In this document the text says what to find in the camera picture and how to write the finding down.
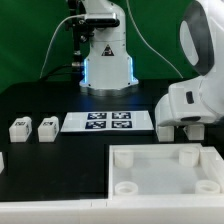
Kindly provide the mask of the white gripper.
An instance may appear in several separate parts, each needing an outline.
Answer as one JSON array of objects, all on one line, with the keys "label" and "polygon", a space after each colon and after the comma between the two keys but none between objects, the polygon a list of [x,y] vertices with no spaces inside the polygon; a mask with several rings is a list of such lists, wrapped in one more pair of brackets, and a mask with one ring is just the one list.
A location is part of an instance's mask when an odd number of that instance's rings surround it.
[{"label": "white gripper", "polygon": [[224,117],[224,97],[203,86],[204,77],[171,84],[155,108],[156,125],[210,124]]}]

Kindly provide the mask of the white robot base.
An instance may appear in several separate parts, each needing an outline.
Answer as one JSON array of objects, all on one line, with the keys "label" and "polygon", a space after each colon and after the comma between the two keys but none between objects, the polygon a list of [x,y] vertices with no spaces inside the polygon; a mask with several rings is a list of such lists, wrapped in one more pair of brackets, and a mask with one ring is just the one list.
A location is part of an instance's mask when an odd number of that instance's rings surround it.
[{"label": "white robot base", "polygon": [[122,95],[135,89],[133,60],[126,51],[126,17],[123,9],[109,0],[81,0],[84,22],[93,29],[90,51],[84,60],[80,90],[97,96]]}]

